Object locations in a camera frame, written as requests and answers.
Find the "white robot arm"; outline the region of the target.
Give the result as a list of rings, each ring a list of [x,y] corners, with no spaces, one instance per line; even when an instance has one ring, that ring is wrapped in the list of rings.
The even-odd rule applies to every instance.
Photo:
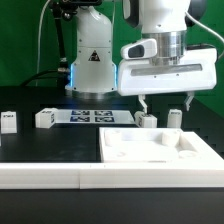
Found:
[[[187,102],[199,90],[216,85],[214,47],[187,46],[189,10],[199,0],[122,0],[123,16],[141,30],[141,38],[121,48],[122,61],[112,62],[112,24],[94,9],[102,0],[72,0],[77,7],[77,57],[68,89],[81,95],[112,91],[122,96],[186,92]]]

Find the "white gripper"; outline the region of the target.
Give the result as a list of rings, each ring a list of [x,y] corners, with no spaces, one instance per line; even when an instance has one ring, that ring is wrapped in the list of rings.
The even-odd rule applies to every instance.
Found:
[[[188,92],[184,100],[190,110],[194,92],[213,89],[217,83],[215,48],[189,50],[176,65],[152,65],[148,60],[123,60],[119,65],[118,92],[122,96],[138,95],[145,115],[145,95]]]

